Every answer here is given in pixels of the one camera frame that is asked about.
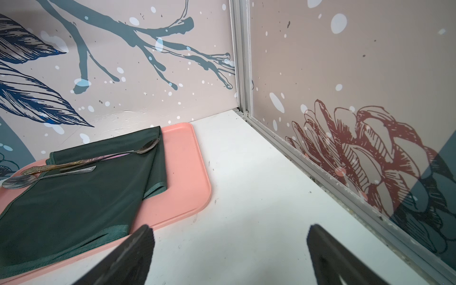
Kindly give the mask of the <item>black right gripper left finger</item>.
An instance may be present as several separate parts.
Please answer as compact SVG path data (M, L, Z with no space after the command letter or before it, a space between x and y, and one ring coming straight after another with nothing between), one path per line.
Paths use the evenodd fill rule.
M144 224L75 284L143 285L152 263L154 246L153 229Z

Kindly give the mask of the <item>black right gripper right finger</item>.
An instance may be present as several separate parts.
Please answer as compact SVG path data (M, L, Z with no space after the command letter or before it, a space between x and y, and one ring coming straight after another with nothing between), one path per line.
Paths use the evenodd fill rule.
M307 245L319 285L387 285L319 224L310 227Z

